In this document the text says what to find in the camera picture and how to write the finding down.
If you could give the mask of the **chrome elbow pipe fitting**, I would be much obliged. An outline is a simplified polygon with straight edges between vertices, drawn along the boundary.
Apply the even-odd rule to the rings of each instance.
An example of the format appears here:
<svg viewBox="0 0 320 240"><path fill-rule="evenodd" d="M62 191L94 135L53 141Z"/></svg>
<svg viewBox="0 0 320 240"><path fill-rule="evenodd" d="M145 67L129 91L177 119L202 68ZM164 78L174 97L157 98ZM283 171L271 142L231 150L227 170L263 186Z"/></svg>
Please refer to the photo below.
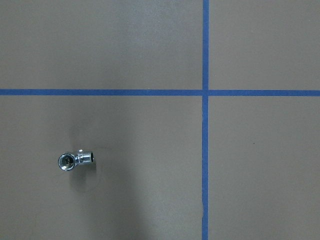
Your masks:
<svg viewBox="0 0 320 240"><path fill-rule="evenodd" d="M58 167L65 172L69 172L77 166L91 165L94 162L94 153L83 149L75 152L65 152L57 160Z"/></svg>

